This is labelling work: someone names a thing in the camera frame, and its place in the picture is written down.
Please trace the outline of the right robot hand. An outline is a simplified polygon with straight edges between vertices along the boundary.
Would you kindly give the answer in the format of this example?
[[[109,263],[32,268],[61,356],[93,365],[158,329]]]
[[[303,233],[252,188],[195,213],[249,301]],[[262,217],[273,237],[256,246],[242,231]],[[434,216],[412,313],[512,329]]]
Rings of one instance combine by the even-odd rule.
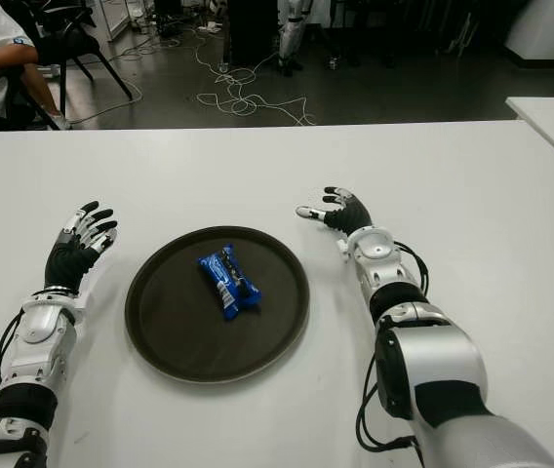
[[[358,229],[373,225],[370,213],[365,205],[345,188],[325,187],[322,201],[337,205],[337,208],[327,211],[308,206],[298,206],[295,213],[299,217],[321,222],[346,236],[350,236]]]

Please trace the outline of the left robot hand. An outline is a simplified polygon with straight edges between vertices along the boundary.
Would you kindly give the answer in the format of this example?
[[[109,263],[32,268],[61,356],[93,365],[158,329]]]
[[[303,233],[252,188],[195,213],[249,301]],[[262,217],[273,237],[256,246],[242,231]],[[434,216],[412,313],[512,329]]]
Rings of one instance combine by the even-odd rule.
[[[79,293],[83,278],[116,240],[118,221],[113,215],[112,209],[92,201],[70,216],[48,255],[45,290]]]

